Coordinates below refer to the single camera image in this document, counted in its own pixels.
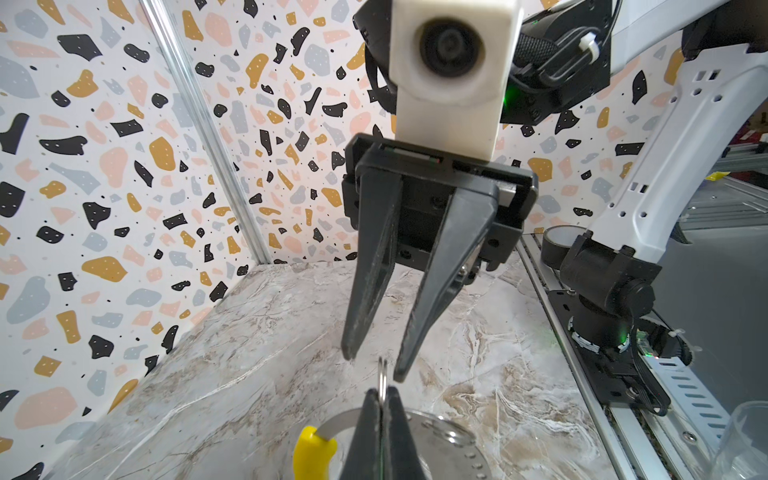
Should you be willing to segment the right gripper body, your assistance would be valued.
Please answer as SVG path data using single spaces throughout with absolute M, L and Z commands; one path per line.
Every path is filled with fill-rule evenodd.
M 357 134 L 345 148 L 342 181 L 345 215 L 359 233 L 360 177 L 370 169 L 402 177 L 395 264 L 424 271 L 454 192 L 498 190 L 498 209 L 475 258 L 493 271 L 505 263 L 522 236 L 538 197 L 530 170 L 457 155 L 369 134 Z

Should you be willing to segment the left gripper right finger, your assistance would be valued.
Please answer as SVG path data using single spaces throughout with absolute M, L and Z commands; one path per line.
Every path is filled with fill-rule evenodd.
M 381 420 L 381 478 L 425 479 L 398 390 L 386 388 Z

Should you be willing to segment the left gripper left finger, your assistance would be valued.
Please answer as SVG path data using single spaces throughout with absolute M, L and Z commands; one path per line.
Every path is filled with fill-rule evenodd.
M 381 470 L 381 404 L 364 399 L 340 480 L 377 480 Z

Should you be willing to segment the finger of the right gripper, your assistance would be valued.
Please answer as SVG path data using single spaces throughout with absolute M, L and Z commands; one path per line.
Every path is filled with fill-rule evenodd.
M 406 380 L 426 336 L 464 285 L 461 272 L 489 232 L 498 190 L 459 188 L 452 195 L 420 283 L 402 339 L 393 379 Z
M 358 257 L 341 341 L 356 358 L 372 325 L 397 258 L 402 177 L 370 169 L 360 177 Z

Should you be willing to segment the metal key gauge with yellow handle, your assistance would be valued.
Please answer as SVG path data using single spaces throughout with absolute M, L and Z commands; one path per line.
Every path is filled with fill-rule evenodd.
M 341 467 L 335 438 L 357 425 L 361 410 L 346 410 L 318 427 L 307 426 L 296 442 L 292 471 L 295 479 L 338 479 Z M 476 436 L 440 415 L 408 409 L 406 417 L 422 468 L 429 479 L 490 479 L 491 468 Z

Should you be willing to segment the steel split keyring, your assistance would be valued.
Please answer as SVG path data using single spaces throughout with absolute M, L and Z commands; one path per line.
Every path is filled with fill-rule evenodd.
M 377 392 L 379 403 L 384 405 L 386 402 L 387 385 L 388 385 L 388 362 L 385 358 L 379 357 L 377 364 Z

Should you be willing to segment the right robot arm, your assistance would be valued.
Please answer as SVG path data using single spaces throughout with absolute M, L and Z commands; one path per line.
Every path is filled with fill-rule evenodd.
M 578 298 L 576 343 L 596 356 L 631 350 L 679 216 L 767 98 L 766 3 L 565 1 L 528 17 L 517 1 L 367 1 L 353 23 L 397 130 L 391 139 L 357 134 L 345 149 L 343 205 L 359 237 L 341 351 L 357 356 L 395 265 L 420 270 L 399 382 L 479 267 L 508 259 L 537 200 L 539 174 L 493 164 L 499 126 L 567 111 L 682 32 L 664 112 L 558 265 Z

